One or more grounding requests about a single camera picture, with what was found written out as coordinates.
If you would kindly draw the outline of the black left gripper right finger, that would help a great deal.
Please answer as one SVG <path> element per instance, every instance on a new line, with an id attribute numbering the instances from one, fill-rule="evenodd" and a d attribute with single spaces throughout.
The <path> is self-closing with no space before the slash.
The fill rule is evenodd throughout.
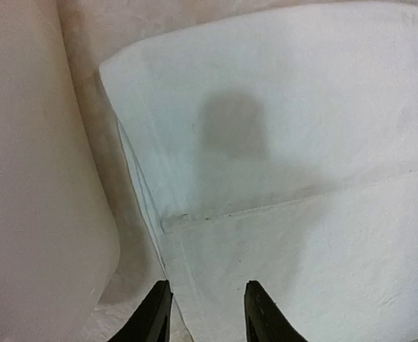
<path id="1" fill-rule="evenodd" d="M 292 327 L 259 281 L 249 281 L 244 294 L 248 342 L 306 342 Z"/>

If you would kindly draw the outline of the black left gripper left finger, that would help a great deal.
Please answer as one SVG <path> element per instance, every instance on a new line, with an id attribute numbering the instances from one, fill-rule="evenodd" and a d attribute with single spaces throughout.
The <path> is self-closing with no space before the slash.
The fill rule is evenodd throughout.
<path id="1" fill-rule="evenodd" d="M 168 342 L 172 298 L 169 282 L 157 281 L 109 342 Z"/>

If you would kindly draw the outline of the white t-shirt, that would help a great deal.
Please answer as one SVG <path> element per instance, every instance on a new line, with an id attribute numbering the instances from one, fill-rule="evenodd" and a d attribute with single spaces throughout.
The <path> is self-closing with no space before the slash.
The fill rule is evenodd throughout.
<path id="1" fill-rule="evenodd" d="M 195 341 L 244 341 L 260 281 L 309 341 L 418 338 L 418 6 L 310 4 L 100 66 Z"/>

